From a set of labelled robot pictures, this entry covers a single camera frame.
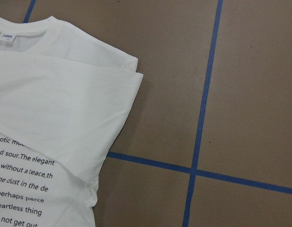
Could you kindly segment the white long-sleeve printed shirt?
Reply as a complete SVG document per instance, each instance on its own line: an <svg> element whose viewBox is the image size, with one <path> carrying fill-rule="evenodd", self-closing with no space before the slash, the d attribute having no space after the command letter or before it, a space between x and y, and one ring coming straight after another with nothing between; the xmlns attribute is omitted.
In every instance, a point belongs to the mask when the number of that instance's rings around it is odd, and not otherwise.
<svg viewBox="0 0 292 227"><path fill-rule="evenodd" d="M93 227L99 172L143 75L54 17L0 18L0 227Z"/></svg>

